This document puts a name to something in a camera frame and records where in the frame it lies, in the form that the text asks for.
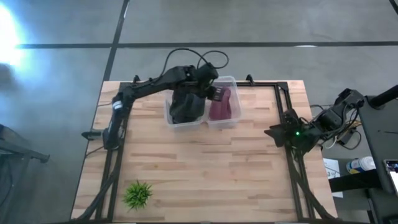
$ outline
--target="purple object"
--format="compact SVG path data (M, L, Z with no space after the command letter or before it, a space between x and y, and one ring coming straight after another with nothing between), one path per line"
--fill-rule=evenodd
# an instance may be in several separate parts
M209 118L211 120L224 120L231 119L231 105L229 98L231 97L231 90L227 87L223 87L224 95L221 101L212 101L210 105Z

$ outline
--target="concrete floor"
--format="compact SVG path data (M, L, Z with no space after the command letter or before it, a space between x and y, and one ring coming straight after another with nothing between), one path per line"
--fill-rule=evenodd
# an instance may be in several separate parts
M0 4L14 17L20 44L110 44L123 0ZM120 43L397 40L398 15L388 0L131 0ZM305 80L312 104L333 103L345 88L376 94L398 82L398 46L219 50L231 58L221 75ZM169 51L119 49L110 80L155 77ZM29 139L36 151L51 155L47 164L30 163L9 223L68 220L87 145L80 133L93 122L109 52L20 49L12 75L0 75L0 123ZM209 55L209 60L222 64L224 58ZM169 66L196 61L188 52L177 52ZM355 158L369 154L369 149L363 141L354 151L333 147L323 153ZM349 216L344 213L340 210L339 215Z

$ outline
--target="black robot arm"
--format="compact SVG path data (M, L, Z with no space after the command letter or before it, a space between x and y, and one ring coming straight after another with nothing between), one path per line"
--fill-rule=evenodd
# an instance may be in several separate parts
M112 99L112 118L108 128L103 131L104 148L115 150L120 146L126 130L122 123L128 119L136 99L158 93L163 90L174 90L181 93L193 93L199 98L213 100L218 98L212 80L218 78L218 72L211 63L196 69L194 66L177 66L165 72L159 78L150 78L142 83L130 83Z

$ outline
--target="wooden table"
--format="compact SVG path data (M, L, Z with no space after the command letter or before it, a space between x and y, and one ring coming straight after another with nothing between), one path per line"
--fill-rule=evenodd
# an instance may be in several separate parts
M111 101L119 83L104 83L99 105ZM303 81L288 84L294 109L310 120ZM167 127L162 93L136 100L126 133L114 222L297 219L285 149L276 148L273 139L264 134L270 125L280 123L274 90L239 87L239 96L243 117L234 129L208 129L204 123L198 131L185 133ZM106 128L110 118L111 106L100 106L93 128ZM101 140L90 142L88 152L101 145ZM105 157L105 150L101 150L85 160L73 218L82 214L98 193ZM312 192L336 217L318 148L305 155L305 165ZM153 190L146 208L138 211L129 210L122 202L125 189L136 180L152 184ZM304 205L303 194L300 198Z

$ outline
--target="clear plastic container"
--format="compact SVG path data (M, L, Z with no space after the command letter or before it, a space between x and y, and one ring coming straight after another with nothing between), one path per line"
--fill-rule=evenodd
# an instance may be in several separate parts
M229 104L231 105L231 119L212 120L207 119L209 128L227 129L233 128L242 117L241 101L239 100L238 86L236 80L232 76L218 77L212 84L215 87L228 87L231 90Z
M170 105L172 104L173 91L165 91L164 101L164 119L166 120L167 126L174 131L194 131L200 128L200 124L203 122L203 117L199 117L194 122L173 124L173 118L170 115Z

